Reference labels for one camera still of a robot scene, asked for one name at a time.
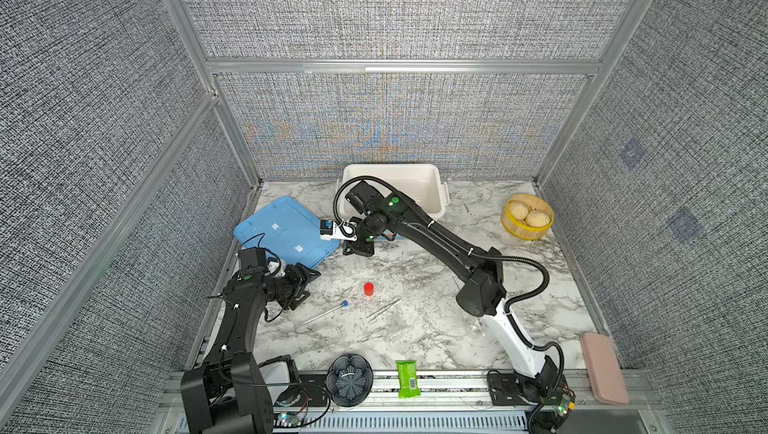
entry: test tube with blue cap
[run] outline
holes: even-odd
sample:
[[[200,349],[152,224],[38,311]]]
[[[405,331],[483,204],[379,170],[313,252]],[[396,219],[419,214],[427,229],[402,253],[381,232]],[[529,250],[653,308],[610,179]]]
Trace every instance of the test tube with blue cap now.
[[[305,320],[304,322],[302,322],[302,324],[299,324],[299,325],[297,325],[296,327],[302,327],[304,324],[309,324],[309,323],[311,323],[312,321],[314,321],[314,320],[318,320],[319,318],[323,317],[325,314],[331,314],[331,313],[332,313],[334,310],[337,310],[337,309],[341,309],[342,307],[347,307],[349,304],[350,304],[350,303],[348,303],[347,301],[345,301],[345,300],[344,300],[344,301],[342,301],[342,302],[341,302],[341,304],[339,304],[338,306],[336,306],[336,307],[331,307],[331,308],[330,308],[330,309],[328,309],[327,311],[325,311],[325,312],[323,312],[323,313],[320,313],[320,314],[318,314],[318,315],[314,316],[314,317],[313,317],[313,318],[311,318],[311,319],[307,319],[307,320]]]

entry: textured wall panel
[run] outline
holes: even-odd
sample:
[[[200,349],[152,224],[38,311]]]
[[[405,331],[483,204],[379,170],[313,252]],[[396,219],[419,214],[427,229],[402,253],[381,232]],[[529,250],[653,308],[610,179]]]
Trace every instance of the textured wall panel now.
[[[0,0],[0,367],[202,94],[161,0]]]
[[[764,432],[768,0],[654,0],[544,192],[679,434]]]
[[[599,58],[629,0],[184,0],[208,54]]]
[[[209,114],[3,432],[145,432],[249,189]]]
[[[429,162],[444,176],[533,176],[578,74],[220,74],[269,178]]]

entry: white plastic bin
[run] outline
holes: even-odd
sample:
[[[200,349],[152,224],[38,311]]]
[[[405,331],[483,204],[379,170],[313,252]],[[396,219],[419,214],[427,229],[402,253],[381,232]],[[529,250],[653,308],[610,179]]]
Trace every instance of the white plastic bin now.
[[[351,164],[344,168],[342,183],[357,176],[374,176],[389,182],[414,199],[434,219],[441,218],[451,202],[448,185],[440,182],[440,170],[434,164]],[[384,186],[372,181],[369,184],[383,196],[389,195],[389,189]],[[341,216],[344,219],[360,216],[344,198],[351,188],[345,189],[341,196]]]

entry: blue lid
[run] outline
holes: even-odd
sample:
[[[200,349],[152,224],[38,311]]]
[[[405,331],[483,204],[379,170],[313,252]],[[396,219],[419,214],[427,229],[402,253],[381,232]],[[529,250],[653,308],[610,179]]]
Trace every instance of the blue lid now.
[[[259,233],[264,236],[254,237]],[[243,248],[266,247],[287,264],[302,263],[313,268],[337,247],[338,239],[320,238],[320,219],[291,196],[283,196],[235,227]]]

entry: white marble surface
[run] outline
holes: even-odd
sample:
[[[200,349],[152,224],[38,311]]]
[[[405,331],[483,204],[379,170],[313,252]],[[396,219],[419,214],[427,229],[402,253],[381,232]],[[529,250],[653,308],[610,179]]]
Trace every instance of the white marble surface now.
[[[317,217],[331,218],[335,188],[334,182],[267,182],[256,210],[289,195]],[[548,268],[551,280],[546,291],[516,303],[514,311],[534,341],[561,343],[567,369],[584,368],[579,337],[594,326],[554,235],[539,241],[519,240],[500,221],[507,199],[518,192],[533,194],[531,184],[449,181],[448,189],[451,203],[440,219],[447,228],[484,249],[496,247],[502,254],[531,257]],[[326,370],[339,355],[356,352],[378,370],[396,369],[396,360],[416,360],[421,370],[512,367],[498,342],[478,332],[475,318],[456,304],[458,287],[450,269],[410,240],[377,241],[372,257],[342,256],[339,248],[316,269],[322,276],[309,285],[312,296],[304,304],[271,324],[259,323],[254,346],[257,360],[290,354],[300,370]],[[363,293],[368,281],[376,286],[373,297]],[[504,263],[509,296],[540,283],[541,274],[533,267]],[[366,319],[398,298],[398,304],[373,322]],[[342,300],[351,307],[296,328]],[[273,304],[269,305],[271,315],[276,312]],[[554,350],[550,356],[557,362]]]

